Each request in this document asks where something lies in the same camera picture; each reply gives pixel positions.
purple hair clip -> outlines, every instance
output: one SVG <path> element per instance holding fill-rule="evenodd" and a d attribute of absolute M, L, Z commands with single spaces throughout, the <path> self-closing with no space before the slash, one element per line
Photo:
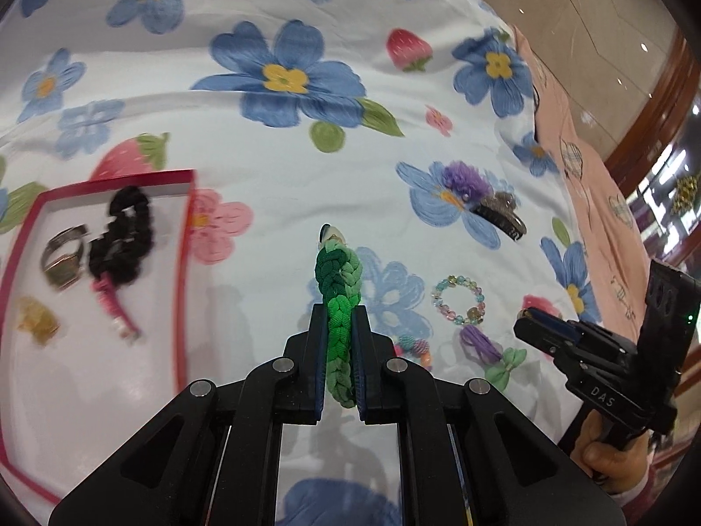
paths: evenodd
<path fill-rule="evenodd" d="M 472 346 L 483 364 L 496 364 L 502 358 L 492 341 L 476 326 L 463 326 L 460 330 L 460 344 L 462 344 L 465 353 L 467 353 L 467 348 Z"/>

green braided bracelet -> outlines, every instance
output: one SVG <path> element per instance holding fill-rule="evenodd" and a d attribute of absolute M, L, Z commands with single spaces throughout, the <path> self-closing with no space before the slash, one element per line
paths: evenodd
<path fill-rule="evenodd" d="M 360 303 L 362 263 L 342 242 L 331 238 L 321 246 L 314 274 L 329 315 L 326 386 L 338 403 L 354 407 L 350 316 Z"/>

human hand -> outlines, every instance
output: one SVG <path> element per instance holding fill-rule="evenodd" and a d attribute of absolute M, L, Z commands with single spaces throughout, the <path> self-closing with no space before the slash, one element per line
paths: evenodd
<path fill-rule="evenodd" d="M 648 470 L 648 434 L 633 439 L 627 451 L 619 451 L 597 439 L 602 434 L 604 418 L 594 410 L 584 420 L 570 458 L 591 476 L 595 471 L 609 477 L 602 488 L 609 494 L 634 488 Z"/>

fluffy purple pom-pom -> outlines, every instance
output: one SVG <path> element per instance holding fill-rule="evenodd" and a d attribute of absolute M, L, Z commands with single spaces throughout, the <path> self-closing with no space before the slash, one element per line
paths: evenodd
<path fill-rule="evenodd" d="M 460 161 L 451 162 L 443 169 L 443 183 L 449 190 L 471 202 L 479 202 L 493 192 L 477 168 Z"/>

black hair scrunchie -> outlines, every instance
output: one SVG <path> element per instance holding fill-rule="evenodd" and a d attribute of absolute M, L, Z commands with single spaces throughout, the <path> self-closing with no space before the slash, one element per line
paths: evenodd
<path fill-rule="evenodd" d="M 126 212 L 130 207 L 133 214 Z M 126 186 L 114 194 L 109 213 L 114 220 L 107 231 L 90 241 L 88 267 L 98 280 L 108 273 L 117 288 L 139 276 L 141 259 L 153 247 L 149 199 L 138 187 Z"/>

